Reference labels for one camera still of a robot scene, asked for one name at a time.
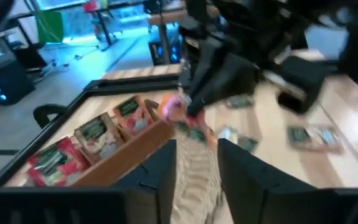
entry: black robot gripper finger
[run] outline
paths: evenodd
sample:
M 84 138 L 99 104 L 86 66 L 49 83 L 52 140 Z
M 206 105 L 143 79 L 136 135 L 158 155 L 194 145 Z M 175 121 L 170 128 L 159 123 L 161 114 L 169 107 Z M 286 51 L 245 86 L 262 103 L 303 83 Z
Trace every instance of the black robot gripper finger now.
M 189 90 L 191 98 L 211 79 L 227 54 L 224 43 L 213 37 L 206 38 L 200 44 L 200 52 L 199 63 Z
M 229 53 L 223 65 L 191 99 L 187 115 L 196 116 L 205 106 L 233 95 L 246 93 L 252 95 L 257 81 L 258 68 L 248 60 Z
M 328 74 L 328 68 L 305 59 L 290 56 L 281 64 L 278 72 L 285 81 L 304 92 L 303 98 L 298 98 L 290 92 L 283 91 L 278 95 L 278 104 L 297 114 L 304 114 L 316 102 L 323 82 Z

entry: wooden tray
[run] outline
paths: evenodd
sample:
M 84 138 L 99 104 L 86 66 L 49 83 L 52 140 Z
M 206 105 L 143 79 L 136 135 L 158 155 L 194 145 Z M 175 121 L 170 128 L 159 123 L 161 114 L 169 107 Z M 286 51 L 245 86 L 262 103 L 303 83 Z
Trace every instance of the wooden tray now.
M 151 100 L 144 102 L 155 122 L 132 138 L 120 129 L 126 143 L 110 157 L 91 166 L 70 186 L 111 186 L 173 137 L 174 129 L 153 111 L 158 103 Z

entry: black frame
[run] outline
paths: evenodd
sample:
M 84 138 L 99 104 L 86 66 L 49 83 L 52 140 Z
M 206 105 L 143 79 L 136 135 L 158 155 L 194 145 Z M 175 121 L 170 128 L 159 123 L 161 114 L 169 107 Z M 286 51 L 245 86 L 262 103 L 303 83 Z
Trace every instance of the black frame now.
M 27 147 L 20 150 L 15 158 L 0 170 L 0 187 L 3 187 L 3 185 L 13 177 L 13 175 L 26 163 L 28 158 L 36 153 L 88 98 L 93 96 L 174 90 L 177 89 L 178 78 L 179 74 L 175 73 L 150 77 L 122 78 L 117 80 L 101 79 L 91 81 L 83 89 L 81 94 L 79 94 L 71 104 L 65 107 L 63 113 L 59 113 L 57 117 L 50 121 Z

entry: floor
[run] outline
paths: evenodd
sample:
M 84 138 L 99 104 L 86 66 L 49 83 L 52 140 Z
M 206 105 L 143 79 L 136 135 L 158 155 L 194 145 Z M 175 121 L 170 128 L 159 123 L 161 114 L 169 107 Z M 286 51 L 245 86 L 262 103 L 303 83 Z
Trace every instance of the floor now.
M 311 49 L 319 49 L 326 57 L 337 57 L 346 34 L 340 30 L 312 27 L 307 32 Z M 41 52 L 46 60 L 52 58 L 57 64 L 68 61 L 68 67 L 59 67 L 37 85 L 36 91 L 16 105 L 0 106 L 0 149 L 23 149 L 39 133 L 32 111 L 46 103 L 69 104 L 90 81 L 114 70 L 148 67 L 152 65 L 148 50 L 148 38 L 120 39 L 107 51 L 96 49 L 96 44 L 81 46 L 53 45 Z M 75 54 L 84 55 L 73 60 Z M 12 156 L 0 156 L 0 168 Z

